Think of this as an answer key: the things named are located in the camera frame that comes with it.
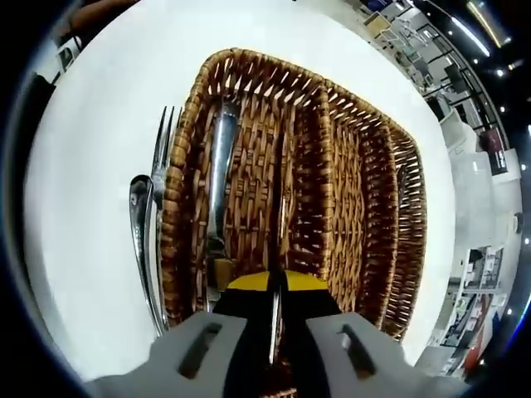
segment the white surface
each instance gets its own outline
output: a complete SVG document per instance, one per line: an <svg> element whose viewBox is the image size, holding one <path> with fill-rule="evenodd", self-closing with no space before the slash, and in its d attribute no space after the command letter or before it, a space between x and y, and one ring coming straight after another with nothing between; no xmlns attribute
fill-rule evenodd
<svg viewBox="0 0 531 398"><path fill-rule="evenodd" d="M183 105L200 65L239 46L320 73L394 118L417 141L426 178L426 265L403 341L415 362L443 303L455 204L435 115L365 41L297 2L143 0L103 30L63 76L27 174L27 260L58 347L84 379L144 361L154 334L129 231L131 178L149 172L158 118Z"/></svg>

